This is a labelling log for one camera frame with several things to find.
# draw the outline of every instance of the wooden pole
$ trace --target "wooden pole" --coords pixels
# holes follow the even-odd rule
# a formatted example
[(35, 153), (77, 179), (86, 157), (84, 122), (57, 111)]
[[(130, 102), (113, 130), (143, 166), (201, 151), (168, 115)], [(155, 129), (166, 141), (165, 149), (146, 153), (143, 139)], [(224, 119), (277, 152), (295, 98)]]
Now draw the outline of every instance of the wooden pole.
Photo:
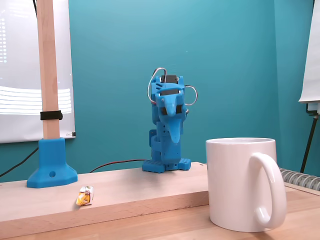
[[(58, 111), (58, 82), (53, 0), (37, 0), (42, 111)], [(59, 120), (43, 120), (43, 138), (60, 137)]]

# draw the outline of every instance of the coiled hose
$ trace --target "coiled hose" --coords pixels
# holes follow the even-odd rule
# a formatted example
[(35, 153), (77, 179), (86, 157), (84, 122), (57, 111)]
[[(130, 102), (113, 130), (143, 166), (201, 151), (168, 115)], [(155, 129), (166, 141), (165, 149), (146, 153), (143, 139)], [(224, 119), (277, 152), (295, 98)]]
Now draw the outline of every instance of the coiled hose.
[(320, 191), (320, 177), (279, 168), (283, 181), (300, 187)]

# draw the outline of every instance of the candy wrapper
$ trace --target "candy wrapper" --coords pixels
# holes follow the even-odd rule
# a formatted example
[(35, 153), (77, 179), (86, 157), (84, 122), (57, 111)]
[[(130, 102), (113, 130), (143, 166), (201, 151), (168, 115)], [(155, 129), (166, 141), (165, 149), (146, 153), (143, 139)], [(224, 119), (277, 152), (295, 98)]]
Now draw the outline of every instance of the candy wrapper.
[(83, 186), (79, 191), (79, 196), (76, 199), (76, 204), (79, 206), (91, 205), (94, 200), (94, 187)]

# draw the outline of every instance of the mug handle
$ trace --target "mug handle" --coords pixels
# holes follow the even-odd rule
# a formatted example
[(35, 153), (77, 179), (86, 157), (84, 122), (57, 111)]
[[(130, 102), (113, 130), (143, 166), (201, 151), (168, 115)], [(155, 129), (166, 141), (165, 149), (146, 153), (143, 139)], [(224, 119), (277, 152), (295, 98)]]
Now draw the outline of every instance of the mug handle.
[(263, 167), (269, 181), (271, 191), (272, 213), (269, 216), (264, 206), (258, 206), (254, 212), (257, 221), (266, 229), (274, 229), (281, 226), (286, 218), (287, 197), (284, 180), (276, 161), (267, 154), (254, 153), (250, 162)]

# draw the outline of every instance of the black strap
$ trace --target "black strap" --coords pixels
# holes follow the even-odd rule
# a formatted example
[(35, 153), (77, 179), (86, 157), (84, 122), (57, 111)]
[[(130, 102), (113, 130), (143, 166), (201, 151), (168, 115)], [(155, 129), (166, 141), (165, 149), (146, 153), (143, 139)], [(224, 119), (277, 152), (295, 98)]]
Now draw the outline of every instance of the black strap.
[(40, 112), (40, 120), (54, 120), (59, 119), (62, 120), (63, 115), (61, 113), (61, 110), (59, 111), (42, 111)]

